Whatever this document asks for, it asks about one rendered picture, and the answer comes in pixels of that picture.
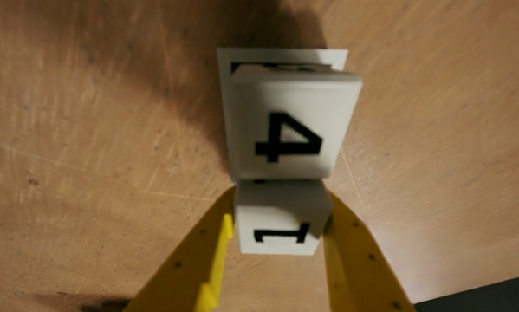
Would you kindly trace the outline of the white cube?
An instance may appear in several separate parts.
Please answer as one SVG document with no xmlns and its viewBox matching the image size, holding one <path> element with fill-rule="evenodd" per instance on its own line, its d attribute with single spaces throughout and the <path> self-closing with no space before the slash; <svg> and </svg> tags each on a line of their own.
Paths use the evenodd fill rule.
<svg viewBox="0 0 519 312">
<path fill-rule="evenodd" d="M 362 83 L 316 64 L 241 64 L 228 80 L 236 176 L 328 179 Z"/>
<path fill-rule="evenodd" d="M 334 203 L 322 179 L 237 179 L 241 253 L 313 255 Z"/>
</svg>

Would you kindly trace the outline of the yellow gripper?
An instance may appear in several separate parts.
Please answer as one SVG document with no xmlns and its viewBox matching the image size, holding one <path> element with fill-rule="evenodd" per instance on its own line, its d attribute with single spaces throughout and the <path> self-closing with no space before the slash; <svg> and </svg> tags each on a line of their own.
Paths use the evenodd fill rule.
<svg viewBox="0 0 519 312">
<path fill-rule="evenodd" d="M 236 188 L 213 203 L 122 312 L 211 312 L 218 306 Z M 372 232 L 327 190 L 334 203 L 322 232 L 330 312 L 417 312 Z"/>
</svg>

